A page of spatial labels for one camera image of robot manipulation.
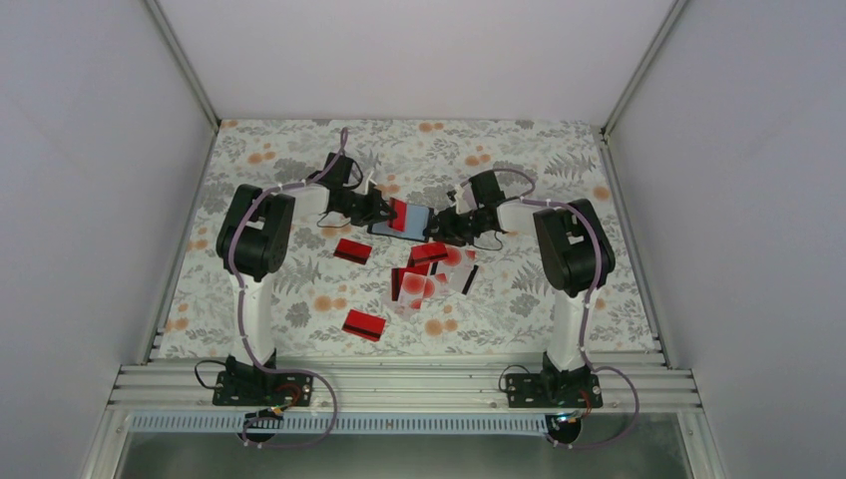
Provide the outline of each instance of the floral pattern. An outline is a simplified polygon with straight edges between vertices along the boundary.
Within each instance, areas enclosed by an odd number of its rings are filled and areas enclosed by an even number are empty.
[[[538,180],[534,198],[590,199],[617,255],[590,324],[591,350],[652,349],[651,333],[620,221],[590,127],[569,122],[277,121],[221,124],[191,241],[165,327],[165,357],[226,355],[234,339],[232,290],[214,253],[219,225],[235,188],[297,181],[319,169],[349,128],[346,147],[385,196],[442,209],[458,182],[491,168],[517,168]],[[527,186],[500,174],[507,195]],[[383,298],[390,268],[404,265],[414,243],[369,235],[329,215],[294,222],[276,275],[271,311],[279,354],[473,354],[542,351],[552,330],[553,291],[536,242],[502,235],[502,249],[478,250],[480,271],[468,296],[436,295],[410,319]],[[366,265],[333,257],[340,239],[370,244]],[[482,247],[499,246],[492,236]],[[379,342],[341,330],[350,308],[387,320]]]

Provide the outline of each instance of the phone screen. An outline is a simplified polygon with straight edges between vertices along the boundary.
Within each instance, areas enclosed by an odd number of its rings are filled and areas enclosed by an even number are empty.
[[[371,225],[367,232],[371,235],[394,237],[401,240],[427,242],[426,227],[429,226],[429,217],[432,216],[432,209],[420,205],[408,205],[405,210],[405,231],[399,232],[388,227],[388,222]]]

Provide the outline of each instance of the metal frame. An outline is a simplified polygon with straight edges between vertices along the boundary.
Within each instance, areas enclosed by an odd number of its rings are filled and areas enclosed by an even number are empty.
[[[212,101],[209,100],[209,95],[207,95],[206,90],[203,89],[200,77],[197,76],[197,73],[188,61],[188,56],[186,56],[182,46],[180,46],[177,35],[174,33],[174,29],[171,27],[168,17],[165,16],[165,11],[162,9],[162,5],[159,4],[159,0],[144,0],[144,5],[147,6],[147,10],[150,12],[150,16],[153,19],[153,23],[156,24],[156,28],[159,30],[162,40],[168,46],[168,49],[171,51],[171,55],[174,57],[174,60],[177,62],[177,65],[183,73],[183,77],[186,79],[186,82],[188,82],[189,88],[191,88],[191,91],[194,93],[194,98],[203,110],[204,115],[206,115],[206,119],[209,120],[214,132],[217,133],[217,129],[220,125],[220,117],[214,111]]]
[[[610,135],[614,131],[614,128],[617,126],[617,121],[620,120],[620,116],[623,114],[623,111],[632,99],[632,95],[635,93],[635,90],[637,90],[637,87],[640,86],[640,82],[643,81],[646,72],[649,70],[649,67],[651,67],[652,62],[663,46],[664,41],[666,41],[670,31],[672,31],[672,27],[675,26],[679,15],[681,15],[684,7],[687,5],[687,1],[688,0],[675,0],[669,7],[666,17],[664,17],[663,22],[661,22],[660,27],[658,27],[658,31],[655,32],[655,36],[652,38],[651,43],[649,43],[649,47],[646,49],[646,52],[637,64],[637,68],[634,69],[632,77],[629,79],[629,82],[626,84],[626,87],[617,99],[617,103],[614,105],[608,120],[603,126],[603,133],[605,133],[605,135]]]
[[[609,364],[629,374],[643,412],[697,412],[701,402],[690,371],[669,370],[658,353],[597,353],[596,364]],[[279,358],[278,364],[311,369],[327,377],[341,398],[344,412],[356,413],[560,413],[568,409],[515,410],[498,390],[506,366],[541,368],[540,353]],[[178,409],[251,411],[254,407],[216,407],[211,393],[194,376],[196,359],[154,360],[144,366],[123,366],[109,398],[110,410]],[[201,365],[204,381],[214,383],[219,367]],[[634,410],[629,387],[603,372],[600,384],[606,407],[595,413]],[[309,411],[331,412],[331,398],[315,384]]]
[[[594,134],[594,141],[597,143],[597,148],[600,150],[600,159],[603,162],[603,168],[606,170],[606,177],[611,188],[612,199],[614,206],[617,209],[618,217],[620,218],[620,228],[623,230],[623,239],[626,242],[626,248],[629,251],[629,261],[632,263],[632,270],[634,271],[634,280],[637,282],[637,288],[640,291],[640,299],[643,302],[643,311],[646,313],[646,321],[649,323],[649,328],[652,330],[655,339],[660,344],[660,351],[663,353],[666,360],[666,366],[669,368],[678,365],[678,358],[674,355],[674,347],[669,339],[666,328],[661,328],[658,314],[655,310],[655,302],[649,288],[649,281],[646,280],[646,274],[643,268],[643,262],[637,248],[637,241],[635,240],[635,232],[632,229],[632,223],[629,217],[629,210],[626,208],[626,201],[624,200],[623,190],[620,185],[620,178],[617,175],[617,168],[614,165],[614,157],[612,156],[611,147],[609,146],[609,138],[603,133],[600,127],[591,127]]]
[[[678,425],[693,479],[725,478],[705,415],[678,413]]]
[[[130,411],[106,410],[83,466],[83,479],[112,479],[121,465],[131,424]]]
[[[200,177],[197,181],[197,186],[194,191],[194,198],[191,201],[191,209],[188,214],[188,219],[183,225],[183,232],[180,237],[179,248],[177,249],[176,257],[171,263],[171,271],[168,274],[168,281],[165,284],[165,289],[162,292],[159,305],[156,307],[156,312],[148,319],[147,334],[144,336],[145,340],[141,343],[140,349],[135,355],[136,364],[147,364],[150,360],[150,355],[154,348],[158,345],[156,341],[161,341],[161,334],[164,332],[165,322],[168,319],[168,313],[171,310],[171,302],[174,299],[174,293],[177,290],[177,282],[180,277],[180,270],[183,267],[183,259],[186,255],[186,246],[191,239],[191,226],[194,224],[194,216],[197,214],[197,209],[200,207],[200,197],[203,190],[203,181],[206,179],[206,173],[209,172],[209,166],[212,163],[212,154],[214,153],[214,144],[217,143],[217,134],[209,143],[209,150],[206,152],[206,162],[203,164],[203,170],[200,172]]]

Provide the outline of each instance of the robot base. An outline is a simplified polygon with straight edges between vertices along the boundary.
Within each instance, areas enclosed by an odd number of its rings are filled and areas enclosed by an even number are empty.
[[[541,374],[506,374],[505,379],[508,407],[513,409],[584,409],[588,405],[580,391],[588,394],[592,408],[603,407],[600,379],[595,374],[591,374],[589,387],[572,387],[560,391],[558,399],[550,398],[541,382]]]
[[[275,363],[274,354],[265,366],[274,367]],[[290,406],[307,407],[311,404],[313,382],[314,378],[308,374],[267,374],[230,356],[226,359],[226,370],[217,375],[211,403],[215,406],[276,406],[288,404],[298,393],[299,398]]]

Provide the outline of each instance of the white wall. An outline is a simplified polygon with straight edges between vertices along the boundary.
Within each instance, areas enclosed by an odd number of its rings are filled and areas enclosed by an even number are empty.
[[[846,3],[690,2],[612,133],[728,474],[843,477]]]
[[[217,113],[603,124],[672,0],[161,0]]]
[[[0,7],[0,463],[77,477],[211,128],[141,1]]]

